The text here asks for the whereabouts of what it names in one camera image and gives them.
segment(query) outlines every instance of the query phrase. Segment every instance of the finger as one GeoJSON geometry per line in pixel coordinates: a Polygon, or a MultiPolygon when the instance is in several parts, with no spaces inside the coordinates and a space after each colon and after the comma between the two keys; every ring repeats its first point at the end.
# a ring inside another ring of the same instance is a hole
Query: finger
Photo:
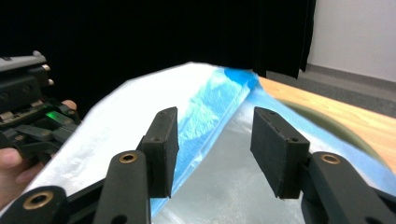
{"type": "Polygon", "coordinates": [[[39,162],[38,164],[32,166],[28,170],[23,171],[20,173],[17,178],[15,179],[15,182],[17,184],[26,184],[32,181],[35,176],[43,169],[44,165],[39,162]]]}
{"type": "Polygon", "coordinates": [[[71,100],[65,100],[62,104],[69,106],[70,109],[77,110],[77,105],[71,100]]]}
{"type": "Polygon", "coordinates": [[[18,166],[22,161],[23,159],[17,149],[11,147],[0,149],[0,169],[18,166]]]}

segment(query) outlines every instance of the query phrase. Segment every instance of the table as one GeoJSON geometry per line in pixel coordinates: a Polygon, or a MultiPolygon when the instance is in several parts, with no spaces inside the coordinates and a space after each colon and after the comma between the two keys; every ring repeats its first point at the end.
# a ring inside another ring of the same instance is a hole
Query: table
{"type": "Polygon", "coordinates": [[[396,174],[396,119],[268,78],[260,77],[260,83],[277,100],[286,100],[317,110],[345,125],[370,145],[396,174]]]}

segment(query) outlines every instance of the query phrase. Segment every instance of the gray floor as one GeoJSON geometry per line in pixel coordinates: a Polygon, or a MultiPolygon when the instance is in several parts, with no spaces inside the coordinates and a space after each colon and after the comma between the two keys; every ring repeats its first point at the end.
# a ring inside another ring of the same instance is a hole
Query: gray floor
{"type": "Polygon", "coordinates": [[[269,79],[396,118],[396,83],[308,65],[298,79],[267,72],[269,79]]]}

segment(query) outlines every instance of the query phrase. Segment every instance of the white wall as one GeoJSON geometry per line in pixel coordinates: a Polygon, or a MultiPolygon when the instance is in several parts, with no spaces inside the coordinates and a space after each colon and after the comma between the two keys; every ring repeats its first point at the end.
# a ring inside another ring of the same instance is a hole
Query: white wall
{"type": "Polygon", "coordinates": [[[396,82],[396,0],[317,0],[308,63],[396,82]]]}

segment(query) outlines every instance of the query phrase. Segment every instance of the black curtain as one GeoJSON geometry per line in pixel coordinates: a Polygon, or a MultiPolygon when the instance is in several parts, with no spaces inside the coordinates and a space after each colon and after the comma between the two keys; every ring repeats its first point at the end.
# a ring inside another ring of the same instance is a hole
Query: black curtain
{"type": "Polygon", "coordinates": [[[311,0],[0,1],[0,56],[46,56],[55,86],[84,116],[126,79],[202,62],[297,77],[311,0]]]}

